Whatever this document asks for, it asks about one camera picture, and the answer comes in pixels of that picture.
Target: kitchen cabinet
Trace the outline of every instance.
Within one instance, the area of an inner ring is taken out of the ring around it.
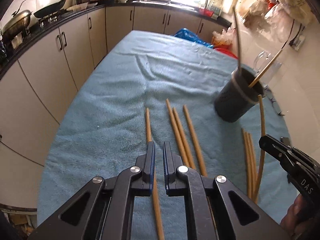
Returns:
[[[224,27],[219,24],[216,24],[214,22],[211,22],[205,19],[201,19],[201,23],[199,25],[197,35],[201,40],[211,43],[212,33],[214,31],[218,33],[222,33],[223,29]]]
[[[64,53],[78,90],[94,70],[86,14],[59,27]]]
[[[105,8],[88,13],[89,37],[94,67],[96,67],[107,54],[105,13]]]
[[[59,124],[32,90],[17,61],[0,80],[0,102],[0,141],[44,165]]]
[[[106,7],[107,49],[110,52],[133,29],[134,6]]]
[[[57,28],[18,59],[31,87],[59,123],[77,94],[62,42]]]
[[[166,9],[135,7],[133,29],[163,34],[168,12]]]
[[[0,203],[20,208],[37,208],[43,167],[18,155],[2,143],[0,156]]]
[[[174,35],[182,28],[187,28],[193,33],[196,33],[200,22],[201,18],[198,18],[197,16],[193,16],[184,12],[169,10],[164,34]]]

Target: blue towel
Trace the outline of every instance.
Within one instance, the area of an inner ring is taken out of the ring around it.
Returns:
[[[42,223],[91,178],[110,178],[132,166],[146,152],[145,108],[150,109],[156,143],[156,173],[166,240],[187,239],[183,197],[164,189],[162,143],[178,153],[165,100],[176,107],[194,149],[182,111],[187,104],[202,148],[208,176],[225,175],[246,192],[241,128],[252,133],[257,165],[260,111],[256,105],[237,122],[217,116],[213,100],[230,79],[237,61],[203,45],[162,34],[133,31],[98,65],[83,85],[52,143],[40,186],[38,224]],[[263,100],[266,130],[288,137],[284,119]],[[259,206],[280,222],[297,195],[279,162],[266,155]],[[151,197],[134,204],[133,240],[156,239]]]

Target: power outlet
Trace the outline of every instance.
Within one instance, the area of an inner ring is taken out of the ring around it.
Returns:
[[[298,51],[302,44],[304,43],[304,40],[306,39],[305,36],[299,35],[293,42],[292,45],[290,45],[295,51]]]

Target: human hand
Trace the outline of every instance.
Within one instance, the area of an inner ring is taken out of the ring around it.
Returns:
[[[302,234],[310,224],[311,220],[298,224],[297,214],[305,208],[306,205],[306,201],[303,199],[302,195],[299,194],[294,200],[294,203],[288,208],[287,214],[281,220],[280,226],[286,230],[290,236]]]

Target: metal pivot bolt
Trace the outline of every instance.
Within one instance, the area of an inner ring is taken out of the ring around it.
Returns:
[[[130,171],[133,172],[133,173],[137,173],[140,171],[140,168],[138,166],[133,166],[130,168]]]
[[[93,182],[94,184],[99,184],[99,183],[102,182],[102,177],[100,177],[100,176],[95,176],[95,177],[92,179],[92,182]]]
[[[182,172],[182,173],[185,173],[185,172],[188,171],[188,167],[187,167],[187,166],[184,166],[184,165],[179,166],[179,167],[178,167],[178,171],[180,171],[180,172]]]
[[[223,175],[219,175],[217,176],[217,182],[220,182],[220,183],[225,183],[227,181],[227,178]]]

